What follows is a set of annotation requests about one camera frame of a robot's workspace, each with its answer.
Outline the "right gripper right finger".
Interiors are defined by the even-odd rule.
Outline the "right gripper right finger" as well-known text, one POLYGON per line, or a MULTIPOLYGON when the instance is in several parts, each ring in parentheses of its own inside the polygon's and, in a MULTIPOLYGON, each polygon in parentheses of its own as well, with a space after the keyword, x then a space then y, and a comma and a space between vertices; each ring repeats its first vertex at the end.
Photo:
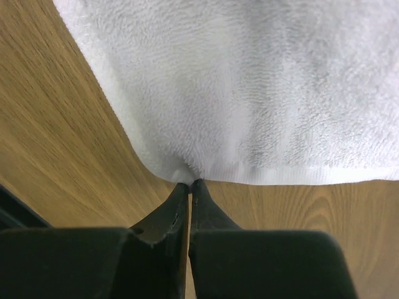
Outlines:
POLYGON ((245 230, 192 187, 189 257, 197 298, 357 298, 337 241, 319 230, 245 230))

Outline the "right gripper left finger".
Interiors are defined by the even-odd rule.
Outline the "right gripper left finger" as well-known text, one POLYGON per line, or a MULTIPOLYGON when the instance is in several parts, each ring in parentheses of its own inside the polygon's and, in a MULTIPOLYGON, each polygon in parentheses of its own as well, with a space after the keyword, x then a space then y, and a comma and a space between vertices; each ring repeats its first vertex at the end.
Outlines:
POLYGON ((1 189, 2 298, 184 298, 188 194, 130 228, 52 227, 1 189))

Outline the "white towel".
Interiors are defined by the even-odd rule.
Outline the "white towel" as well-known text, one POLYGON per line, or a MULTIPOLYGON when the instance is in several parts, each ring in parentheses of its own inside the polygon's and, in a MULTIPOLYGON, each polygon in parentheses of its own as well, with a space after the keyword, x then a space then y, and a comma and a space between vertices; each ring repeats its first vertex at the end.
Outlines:
POLYGON ((397 1, 56 1, 155 176, 398 179, 397 1))

